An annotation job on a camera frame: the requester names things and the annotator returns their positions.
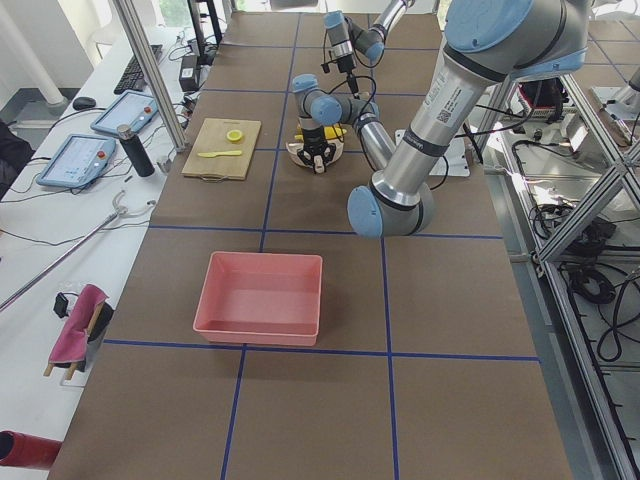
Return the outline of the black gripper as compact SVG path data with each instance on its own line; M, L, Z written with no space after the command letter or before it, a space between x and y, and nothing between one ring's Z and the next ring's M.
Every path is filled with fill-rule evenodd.
M330 67L335 65L340 73L346 75L346 83L354 98L359 98L358 77L353 73L356 68L356 60L353 53L340 57L331 57L322 63L322 70L325 74L330 72Z
M302 149L295 153L299 165L313 165L315 174L323 174L326 166L336 160L336 145L330 143L324 134L324 128L303 129Z

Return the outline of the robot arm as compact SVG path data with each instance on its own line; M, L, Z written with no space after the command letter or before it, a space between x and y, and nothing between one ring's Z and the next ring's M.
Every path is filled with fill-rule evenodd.
M376 170L348 199L348 218L361 236L412 235L434 214L426 180L484 91L505 79L544 80L584 63L587 1L454 1L446 16L442 62L400 142L393 142L376 108L335 98L312 74L294 78L304 132L350 123Z
M323 72L328 74L330 66L335 64L338 71L346 75L351 94L358 98L359 87L354 74L357 64L366 68L378 65L390 31L413 5L414 1L391 1L367 29L357 25L341 10L326 13L323 18Z

